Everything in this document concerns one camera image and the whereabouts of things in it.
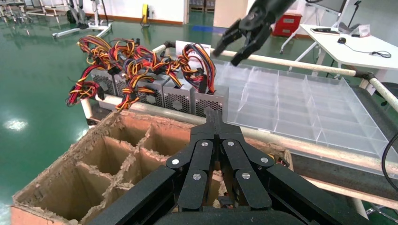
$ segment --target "white table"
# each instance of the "white table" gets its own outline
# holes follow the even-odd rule
[[[320,28],[320,26],[307,24],[301,24],[300,26],[324,50],[319,55],[316,64],[322,64],[325,54],[328,53],[335,61],[338,62],[339,67],[341,67],[341,64],[346,64],[350,66],[379,69],[375,76],[381,82],[384,80],[385,74],[388,70],[398,70],[398,47],[383,40],[380,40],[374,36],[358,38],[351,37],[346,34],[341,34],[340,36],[317,34],[312,32],[311,29]],[[391,58],[387,59],[379,55],[355,52],[346,45],[338,43],[337,40],[340,37],[346,38],[347,42],[345,44],[356,51],[387,51],[391,54]],[[318,72],[313,72],[312,75],[317,76]],[[365,80],[362,81],[360,87],[366,88],[371,95],[373,95],[375,92],[375,88]]]

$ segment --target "clear plastic tray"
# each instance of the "clear plastic tray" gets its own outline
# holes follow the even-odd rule
[[[215,63],[216,84],[230,87],[229,123],[381,159],[388,140],[344,79]],[[398,163],[398,154],[387,160]]]

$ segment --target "mouse cable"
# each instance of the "mouse cable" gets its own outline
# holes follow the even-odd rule
[[[366,54],[371,54],[371,55],[380,55],[383,58],[391,58],[391,53],[389,53],[388,51],[377,51],[377,52],[361,52],[361,51],[357,51],[352,49],[350,46],[348,46],[347,44],[344,43],[345,46],[349,47],[351,50],[353,50],[354,52],[360,52],[360,53],[366,53]]]
[[[391,184],[391,186],[398,191],[398,187],[394,184],[394,182],[391,180],[391,178],[388,176],[387,170],[386,170],[386,159],[387,159],[387,154],[388,151],[390,150],[391,146],[393,145],[393,143],[397,140],[398,138],[398,133],[396,133],[393,138],[391,138],[390,142],[388,142],[386,148],[384,149],[383,152],[383,156],[382,156],[382,171],[384,174],[384,177],[386,178],[386,180],[389,182],[389,184]]]

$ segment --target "black cable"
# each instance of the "black cable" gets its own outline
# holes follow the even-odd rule
[[[390,142],[388,142],[386,148],[384,149],[383,156],[382,156],[382,171],[383,171],[384,177],[396,191],[398,191],[398,187],[394,184],[394,182],[392,182],[391,178],[388,176],[387,170],[385,168],[385,164],[386,164],[388,151],[390,150],[393,143],[397,140],[397,138],[398,138],[398,133],[396,133],[394,135],[394,137],[390,140]]]
[[[360,53],[366,53],[366,54],[371,54],[371,55],[380,55],[383,58],[391,58],[391,53],[389,53],[388,51],[377,51],[377,52],[361,52],[361,51],[357,51],[355,49],[352,49],[350,46],[348,46],[347,44],[344,44],[345,46],[349,47],[351,50],[353,50],[354,52],[360,52]]]
[[[108,25],[109,24],[109,20],[108,20],[108,15],[107,15],[107,9],[105,7],[104,0],[101,0],[101,1],[102,1],[102,6],[104,7],[105,19],[107,20],[107,25]]]
[[[320,2],[320,1],[323,1],[323,0],[313,0],[313,1],[306,0],[306,2],[308,2],[308,3],[318,3],[318,2]]]

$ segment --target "epoxy floor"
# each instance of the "epoxy floor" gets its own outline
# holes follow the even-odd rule
[[[211,26],[212,19],[211,14],[192,12],[188,25],[152,24],[147,29],[141,29],[138,23],[113,22],[112,33],[105,40],[140,38],[141,44],[149,49],[166,40],[198,42],[214,47],[221,35],[203,28]],[[0,22],[0,225],[9,224],[11,196],[88,129],[82,108],[66,107],[65,99],[74,81],[87,67],[86,55],[76,42],[80,37],[96,33],[84,30],[54,40],[52,33],[71,28],[66,18],[60,17],[60,27],[53,18],[36,17],[34,20],[28,25]],[[283,37],[271,37],[256,54],[294,60],[312,43],[310,39],[294,39],[280,55],[279,49],[284,41]],[[237,51],[241,46],[243,40],[232,44],[228,50]],[[303,61],[313,63],[313,57],[311,52]],[[324,65],[330,65],[330,62],[331,58],[327,56]],[[288,69],[265,63],[247,63]],[[310,73],[303,69],[293,71]],[[350,80],[351,84],[359,83],[356,78]]]

